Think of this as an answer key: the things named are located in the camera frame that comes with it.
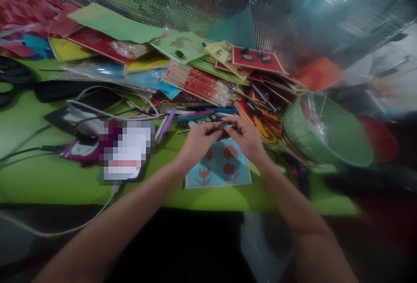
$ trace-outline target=black phone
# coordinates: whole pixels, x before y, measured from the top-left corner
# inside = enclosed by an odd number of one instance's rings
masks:
[[[124,101],[124,98],[116,92],[100,88],[99,90],[84,96],[78,101],[106,112],[121,104]],[[77,104],[73,104],[72,106],[77,109],[81,109],[84,112],[96,113],[91,109]],[[75,130],[73,129],[73,126],[64,119],[64,117],[68,114],[67,109],[68,106],[61,107],[53,112],[50,112],[49,114],[46,114],[43,118],[54,127],[57,127],[64,132],[74,134]]]

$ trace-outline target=metal mesh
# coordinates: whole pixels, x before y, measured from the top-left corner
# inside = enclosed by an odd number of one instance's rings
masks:
[[[251,7],[259,49],[296,70],[321,56],[344,67],[417,18],[416,0],[73,0],[104,5],[126,17],[204,36]]]

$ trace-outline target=green tablecloth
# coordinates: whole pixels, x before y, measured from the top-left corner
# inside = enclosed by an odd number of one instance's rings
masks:
[[[56,60],[19,60],[34,69],[38,80],[49,80],[54,74],[37,68],[57,68]],[[34,131],[47,125],[43,116],[63,102],[44,104],[37,101],[33,91],[21,93],[10,106],[0,109],[0,157]],[[185,141],[186,134],[175,134],[173,125],[163,145],[149,161],[145,179],[172,160]],[[50,128],[26,143],[21,149],[40,145],[70,143],[73,137]],[[109,186],[98,180],[98,166],[83,169],[74,161],[57,155],[35,151],[16,156],[0,167],[0,203],[31,204],[104,204],[109,196]],[[183,190],[182,184],[165,202],[166,207],[208,211],[274,210],[267,188],[256,168],[252,166],[253,185]],[[336,195],[324,184],[321,175],[312,174],[311,202],[325,215],[355,214],[353,203],[345,196]],[[127,183],[121,195],[140,183]]]

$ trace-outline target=headphones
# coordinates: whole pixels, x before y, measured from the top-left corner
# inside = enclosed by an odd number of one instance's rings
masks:
[[[22,63],[0,56],[0,82],[13,85],[10,91],[0,92],[0,108],[2,108],[10,104],[20,91],[33,88],[36,83],[36,76],[31,69]]]

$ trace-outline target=pink paper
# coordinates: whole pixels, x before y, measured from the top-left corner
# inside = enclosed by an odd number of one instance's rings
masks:
[[[6,42],[0,45],[0,47],[5,48],[20,57],[30,57],[35,56],[36,53],[29,49],[27,46],[24,46],[20,42]]]
[[[15,33],[30,30],[34,35],[47,36],[48,33],[67,34],[78,24],[66,17],[78,7],[59,0],[0,0],[0,33],[16,30]],[[53,20],[62,17],[54,26]]]

